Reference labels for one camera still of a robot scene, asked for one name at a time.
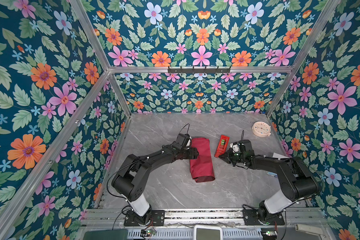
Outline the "maroon wrapping paper sheet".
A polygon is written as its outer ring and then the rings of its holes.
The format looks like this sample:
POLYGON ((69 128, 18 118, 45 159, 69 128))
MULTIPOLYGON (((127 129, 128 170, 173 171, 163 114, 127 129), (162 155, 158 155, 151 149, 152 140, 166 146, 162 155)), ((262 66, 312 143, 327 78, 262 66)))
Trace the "maroon wrapping paper sheet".
POLYGON ((206 138, 195 138, 192 147, 196 148, 199 156, 190 160, 190 173, 196 183, 212 182, 215 180, 210 141, 206 138))

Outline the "red tape dispenser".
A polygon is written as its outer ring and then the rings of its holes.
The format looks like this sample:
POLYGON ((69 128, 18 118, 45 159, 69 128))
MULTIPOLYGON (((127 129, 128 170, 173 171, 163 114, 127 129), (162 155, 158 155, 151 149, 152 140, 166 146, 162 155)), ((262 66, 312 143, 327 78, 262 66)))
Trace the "red tape dispenser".
POLYGON ((227 146, 229 144, 230 137, 221 135, 218 146, 216 148, 214 157, 219 158, 220 155, 224 154, 226 152, 227 146))

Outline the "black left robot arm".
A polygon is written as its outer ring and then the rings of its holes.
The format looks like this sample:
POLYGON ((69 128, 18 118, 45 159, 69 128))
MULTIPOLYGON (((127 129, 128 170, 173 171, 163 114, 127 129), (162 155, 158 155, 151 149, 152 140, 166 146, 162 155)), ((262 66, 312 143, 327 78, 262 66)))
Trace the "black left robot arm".
POLYGON ((143 226, 151 221, 152 207, 144 196, 144 190, 152 171, 177 160, 193 160, 198 156, 198 150, 192 147, 191 136, 181 133, 174 142, 163 145, 154 153, 128 155, 112 179, 111 186, 132 208, 132 216, 129 218, 135 218, 143 226))

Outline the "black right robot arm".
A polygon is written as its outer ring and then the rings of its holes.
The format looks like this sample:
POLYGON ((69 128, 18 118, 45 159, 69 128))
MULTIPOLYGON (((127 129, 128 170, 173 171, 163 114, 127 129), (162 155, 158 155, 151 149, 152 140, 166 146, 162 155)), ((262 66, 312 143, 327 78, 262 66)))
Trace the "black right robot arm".
POLYGON ((280 190, 270 198, 259 203, 245 218, 247 224, 253 222, 268 225, 284 224, 282 211, 294 203, 309 199, 320 193, 320 185, 300 158, 274 158, 256 155, 249 140, 230 144, 230 148, 219 159, 233 167, 266 171, 278 176, 280 190))

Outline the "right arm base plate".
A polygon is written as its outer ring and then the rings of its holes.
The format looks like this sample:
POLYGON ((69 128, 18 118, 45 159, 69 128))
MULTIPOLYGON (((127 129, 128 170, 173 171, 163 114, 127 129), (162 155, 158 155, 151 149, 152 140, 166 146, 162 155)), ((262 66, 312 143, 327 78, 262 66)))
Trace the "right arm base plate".
POLYGON ((285 220, 282 213, 270 214, 266 209, 253 210, 243 209, 243 219, 246 226, 257 226, 257 225, 278 225, 284 226, 285 220))

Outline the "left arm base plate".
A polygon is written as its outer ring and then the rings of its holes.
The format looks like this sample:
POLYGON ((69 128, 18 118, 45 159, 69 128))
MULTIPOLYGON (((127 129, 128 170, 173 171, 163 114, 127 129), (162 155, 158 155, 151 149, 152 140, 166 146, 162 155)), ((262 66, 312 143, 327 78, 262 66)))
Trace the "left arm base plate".
POLYGON ((125 227, 162 227, 165 221, 164 210, 149 210, 144 216, 137 215, 133 210, 128 210, 124 220, 125 227))

